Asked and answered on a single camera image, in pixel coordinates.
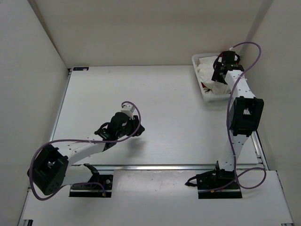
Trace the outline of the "white t shirt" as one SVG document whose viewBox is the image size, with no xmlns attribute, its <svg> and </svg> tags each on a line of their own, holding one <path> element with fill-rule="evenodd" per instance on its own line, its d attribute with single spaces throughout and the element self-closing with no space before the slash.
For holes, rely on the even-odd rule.
<svg viewBox="0 0 301 226">
<path fill-rule="evenodd" d="M 200 57 L 198 59 L 198 64 L 197 64 L 197 76 L 200 78 L 201 82 L 203 81 L 203 82 L 213 83 L 212 92 L 208 92 L 206 94 L 210 94 L 210 95 L 230 94 L 230 89 L 228 85 L 211 80 L 214 72 L 213 63 L 216 60 L 216 58 L 217 56 Z"/>
</svg>

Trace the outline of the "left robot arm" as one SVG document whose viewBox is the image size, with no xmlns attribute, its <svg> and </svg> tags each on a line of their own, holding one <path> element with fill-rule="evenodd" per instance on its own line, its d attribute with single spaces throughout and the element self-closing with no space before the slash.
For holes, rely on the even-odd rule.
<svg viewBox="0 0 301 226">
<path fill-rule="evenodd" d="M 130 137 L 138 137 L 144 130 L 140 114 L 128 116 L 124 112 L 117 112 L 110 122 L 104 123 L 86 139 L 61 139 L 44 144 L 34 154 L 27 171 L 31 188 L 37 187 L 44 194 L 41 198 L 34 191 L 35 197 L 46 200 L 67 185 L 104 189 L 94 166 L 77 163 Z"/>
</svg>

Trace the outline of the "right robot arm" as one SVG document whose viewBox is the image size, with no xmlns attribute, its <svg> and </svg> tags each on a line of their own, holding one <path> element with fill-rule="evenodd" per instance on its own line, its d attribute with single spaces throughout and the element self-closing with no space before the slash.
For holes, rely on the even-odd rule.
<svg viewBox="0 0 301 226">
<path fill-rule="evenodd" d="M 264 101 L 256 98 L 246 78 L 241 75 L 244 69 L 239 61 L 238 54 L 228 50 L 220 53 L 213 63 L 212 81 L 227 84 L 231 90 L 230 109 L 226 116 L 230 141 L 226 145 L 224 156 L 216 163 L 216 169 L 220 172 L 211 176 L 211 182 L 216 188 L 224 187 L 228 183 L 228 177 L 234 176 L 233 152 L 238 159 L 243 145 L 257 130 L 264 107 Z"/>
</svg>

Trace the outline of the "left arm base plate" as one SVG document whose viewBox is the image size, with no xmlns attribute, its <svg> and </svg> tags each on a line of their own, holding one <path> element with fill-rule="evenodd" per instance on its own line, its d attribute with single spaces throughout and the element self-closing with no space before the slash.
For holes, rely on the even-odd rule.
<svg viewBox="0 0 301 226">
<path fill-rule="evenodd" d="M 69 196 L 76 198 L 111 198 L 113 171 L 99 171 L 88 183 L 75 184 L 70 187 Z"/>
</svg>

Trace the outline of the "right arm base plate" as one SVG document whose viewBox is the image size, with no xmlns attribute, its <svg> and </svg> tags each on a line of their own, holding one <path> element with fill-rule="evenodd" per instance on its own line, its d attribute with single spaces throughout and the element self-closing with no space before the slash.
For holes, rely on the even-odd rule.
<svg viewBox="0 0 301 226">
<path fill-rule="evenodd" d="M 199 199 L 241 199 L 242 193 L 234 178 L 222 178 L 221 172 L 211 170 L 187 180 L 188 187 L 196 187 Z"/>
</svg>

